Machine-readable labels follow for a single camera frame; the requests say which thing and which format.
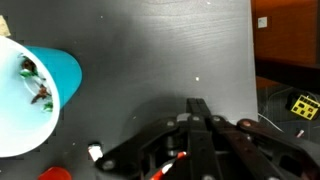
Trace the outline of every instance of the yellow sticker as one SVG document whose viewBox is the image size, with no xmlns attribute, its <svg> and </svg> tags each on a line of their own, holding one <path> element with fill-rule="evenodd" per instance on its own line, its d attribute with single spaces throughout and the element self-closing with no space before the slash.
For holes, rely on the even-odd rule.
<svg viewBox="0 0 320 180">
<path fill-rule="evenodd" d="M 301 95 L 291 109 L 291 112 L 312 120 L 317 114 L 320 104 L 309 97 Z"/>
<path fill-rule="evenodd" d="M 0 16 L 0 36 L 10 36 L 10 31 L 6 20 L 4 20 L 3 16 Z"/>
</svg>

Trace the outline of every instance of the red object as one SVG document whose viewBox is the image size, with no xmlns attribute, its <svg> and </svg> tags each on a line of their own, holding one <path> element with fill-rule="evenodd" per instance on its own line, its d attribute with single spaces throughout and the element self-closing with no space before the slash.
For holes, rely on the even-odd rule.
<svg viewBox="0 0 320 180">
<path fill-rule="evenodd" d="M 72 180 L 70 173 L 60 167 L 52 167 L 38 177 L 38 180 Z"/>
<path fill-rule="evenodd" d="M 181 158 L 183 158 L 183 157 L 185 157 L 186 156 L 186 153 L 185 152 L 179 152 L 178 153 L 178 155 L 177 155 L 177 158 L 176 158 L 176 160 L 178 160 L 178 159 L 181 159 Z M 162 172 L 162 169 L 160 169 L 156 174 L 154 174 L 153 176 L 152 176 L 152 178 L 150 179 L 150 180 L 161 180 L 161 178 L 163 177 L 163 172 Z"/>
</svg>

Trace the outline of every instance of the robotic arm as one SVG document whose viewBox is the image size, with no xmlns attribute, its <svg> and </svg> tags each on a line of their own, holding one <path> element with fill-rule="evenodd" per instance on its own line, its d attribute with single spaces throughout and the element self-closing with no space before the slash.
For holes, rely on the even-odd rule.
<svg viewBox="0 0 320 180">
<path fill-rule="evenodd" d="M 319 180 L 319 150 L 249 119 L 232 125 L 203 99 L 187 99 L 185 114 L 146 126 L 95 166 L 101 179 Z M 165 174 L 153 176 L 168 162 Z"/>
</svg>

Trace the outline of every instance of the paper cup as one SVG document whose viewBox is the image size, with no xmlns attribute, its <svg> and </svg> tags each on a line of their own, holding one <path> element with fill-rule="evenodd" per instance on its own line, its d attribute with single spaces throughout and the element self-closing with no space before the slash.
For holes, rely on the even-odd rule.
<svg viewBox="0 0 320 180">
<path fill-rule="evenodd" d="M 35 64 L 37 75 L 23 76 L 25 57 Z M 66 52 L 23 47 L 0 36 L 0 157 L 20 155 L 42 144 L 81 78 L 79 64 Z M 48 96 L 31 104 L 40 84 Z"/>
</svg>

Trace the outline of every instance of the gray table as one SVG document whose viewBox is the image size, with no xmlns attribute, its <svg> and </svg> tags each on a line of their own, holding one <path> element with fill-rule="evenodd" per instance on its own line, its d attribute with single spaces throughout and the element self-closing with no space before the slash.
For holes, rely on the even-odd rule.
<svg viewBox="0 0 320 180">
<path fill-rule="evenodd" d="M 71 52 L 83 82 L 47 143 L 0 159 L 0 179 L 51 166 L 95 179 L 88 143 L 107 151 L 184 112 L 187 97 L 232 122 L 257 119 L 250 11 L 247 0 L 1 0 L 12 38 Z"/>
</svg>

